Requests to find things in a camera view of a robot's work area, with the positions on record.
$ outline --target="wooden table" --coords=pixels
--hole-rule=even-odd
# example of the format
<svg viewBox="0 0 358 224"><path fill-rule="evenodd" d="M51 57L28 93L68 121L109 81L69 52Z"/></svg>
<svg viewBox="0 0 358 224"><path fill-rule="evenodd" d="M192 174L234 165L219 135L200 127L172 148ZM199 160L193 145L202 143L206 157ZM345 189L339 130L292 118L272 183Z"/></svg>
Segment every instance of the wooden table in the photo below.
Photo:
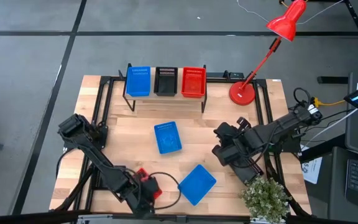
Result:
<svg viewBox="0 0 358 224"><path fill-rule="evenodd" d="M91 120L94 102L98 92L100 76L84 76L78 95L75 113ZM205 112L200 111L200 102L156 100L137 100L136 110L132 112L122 97L124 82L115 82L108 116L108 140L104 154L114 165L125 165L137 170L143 167L147 172L164 171L173 175L179 182L188 175L197 164L202 164L217 180L215 186L197 206L182 197L173 207L157 210L161 214L188 215L250 215L238 193L245 188L229 166L223 167L212 154L212 148L218 144L213 133L222 122L236 124L238 117L245 117L251 125L257 122L255 103L239 106L229 99L228 83L208 83L208 104ZM287 104L280 80L267 80L268 95L273 118L288 113ZM262 90L260 91L264 121L267 115L264 108ZM154 125L176 121L182 143L182 150L160 155L154 134ZM311 213L308 195L301 165L290 153L281 153L285 183L295 200L302 208ZM63 159L53 191L50 208L56 208L68 196L78 182L83 161L83 153L73 150ZM265 169L261 159L258 165ZM156 200L156 207L171 204L178 197L176 184L164 175L156 175L163 194ZM84 187L80 208L85 207L88 184ZM93 196L92 212L130 213L127 204L119 203L109 191L96 191Z"/></svg>

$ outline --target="red object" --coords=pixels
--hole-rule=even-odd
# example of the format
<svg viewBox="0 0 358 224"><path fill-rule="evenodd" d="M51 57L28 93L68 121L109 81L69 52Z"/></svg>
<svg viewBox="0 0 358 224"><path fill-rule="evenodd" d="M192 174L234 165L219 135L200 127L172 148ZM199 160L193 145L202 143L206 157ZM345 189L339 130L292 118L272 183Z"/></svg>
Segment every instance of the red object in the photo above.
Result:
<svg viewBox="0 0 358 224"><path fill-rule="evenodd" d="M242 82L236 82L230 87L229 96L230 99L238 105L248 105L255 99L255 90L251 84L247 84L244 88L241 88Z"/></svg>
<svg viewBox="0 0 358 224"><path fill-rule="evenodd" d="M149 178L149 174L146 172L145 169L140 168L137 172L137 175L140 176L140 181L145 182L148 178ZM160 195L162 194L162 190L160 188L158 188L157 192L154 192L153 194L153 198L154 200L157 199Z"/></svg>
<svg viewBox="0 0 358 224"><path fill-rule="evenodd" d="M293 41L296 33L296 22L305 10L306 2L296 0L292 2L283 16L270 21L266 27L281 37Z"/></svg>
<svg viewBox="0 0 358 224"><path fill-rule="evenodd" d="M184 97L201 98L205 95L206 70L205 68L183 68L181 93Z"/></svg>

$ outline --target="blue basket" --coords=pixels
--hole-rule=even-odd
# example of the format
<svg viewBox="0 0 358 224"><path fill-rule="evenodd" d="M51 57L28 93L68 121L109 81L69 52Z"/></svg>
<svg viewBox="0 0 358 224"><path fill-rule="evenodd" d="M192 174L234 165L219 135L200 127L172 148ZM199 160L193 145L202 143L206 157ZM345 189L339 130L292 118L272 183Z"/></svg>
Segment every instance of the blue basket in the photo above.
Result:
<svg viewBox="0 0 358 224"><path fill-rule="evenodd" d="M131 96L150 94L150 67L129 67L127 71L127 93Z"/></svg>
<svg viewBox="0 0 358 224"><path fill-rule="evenodd" d="M216 184L216 179L200 164L179 184L182 194L194 206Z"/></svg>
<svg viewBox="0 0 358 224"><path fill-rule="evenodd" d="M158 149L161 154L181 149L177 124L174 121L154 126Z"/></svg>

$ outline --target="green plant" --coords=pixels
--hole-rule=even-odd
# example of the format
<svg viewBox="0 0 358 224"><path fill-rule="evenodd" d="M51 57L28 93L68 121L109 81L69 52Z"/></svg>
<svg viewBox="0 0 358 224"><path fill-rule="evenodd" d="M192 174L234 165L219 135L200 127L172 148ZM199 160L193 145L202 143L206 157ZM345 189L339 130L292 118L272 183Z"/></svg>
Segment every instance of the green plant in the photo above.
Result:
<svg viewBox="0 0 358 224"><path fill-rule="evenodd" d="M281 218L289 212L287 200L291 199L284 193L283 188L273 179L258 177L248 189L242 190L239 196L246 203L251 217L280 223Z"/></svg>

